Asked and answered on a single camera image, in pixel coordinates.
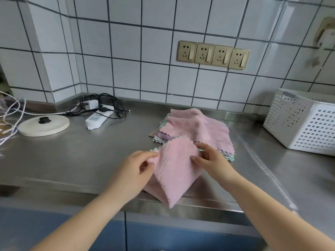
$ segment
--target stainless steel countertop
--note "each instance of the stainless steel countertop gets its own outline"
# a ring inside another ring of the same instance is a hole
[[[67,196],[69,192],[74,196],[99,194],[124,157],[135,150],[157,147],[148,134],[169,109],[141,102],[128,102],[125,108],[131,109],[125,121],[107,120],[97,130],[85,129],[87,117],[72,117],[69,128],[59,134],[39,138],[18,135],[9,140],[0,149],[0,184],[66,191]],[[232,116],[204,113],[218,119]],[[233,167],[335,239],[335,158],[288,150],[261,124],[224,122],[236,150]],[[145,192],[123,209],[248,225],[235,200],[206,173],[172,210]]]

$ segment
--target basket handle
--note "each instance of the basket handle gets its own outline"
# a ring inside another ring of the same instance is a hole
[[[295,99],[295,95],[293,93],[290,92],[286,92],[283,91],[283,100],[287,101],[288,103],[294,104],[294,99]]]

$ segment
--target forearm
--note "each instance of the forearm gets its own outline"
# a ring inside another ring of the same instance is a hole
[[[335,243],[243,177],[228,191],[273,251],[335,250]]]
[[[31,250],[88,250],[102,229],[122,207],[122,204],[118,204],[117,201],[112,204],[112,200],[109,199],[112,198],[98,196]]]

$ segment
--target hand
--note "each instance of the hand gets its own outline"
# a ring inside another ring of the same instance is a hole
[[[120,202],[121,207],[135,198],[147,184],[153,173],[153,164],[147,165],[148,158],[157,157],[157,152],[136,151],[124,159],[102,196],[111,202]]]
[[[195,143],[195,145],[204,151],[202,157],[191,156],[193,162],[203,167],[222,188],[228,191],[230,184],[237,181],[241,176],[218,150],[205,143]]]

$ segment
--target pink cloth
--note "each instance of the pink cloth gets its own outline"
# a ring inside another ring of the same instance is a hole
[[[198,156],[199,150],[183,135],[156,151],[159,156],[147,160],[154,163],[153,175],[143,190],[172,208],[202,173],[202,168],[190,159]]]
[[[227,125],[205,116],[199,109],[171,109],[171,116],[166,117],[166,121],[166,125],[159,131],[168,136],[186,135],[192,141],[207,143],[217,150],[235,153]]]

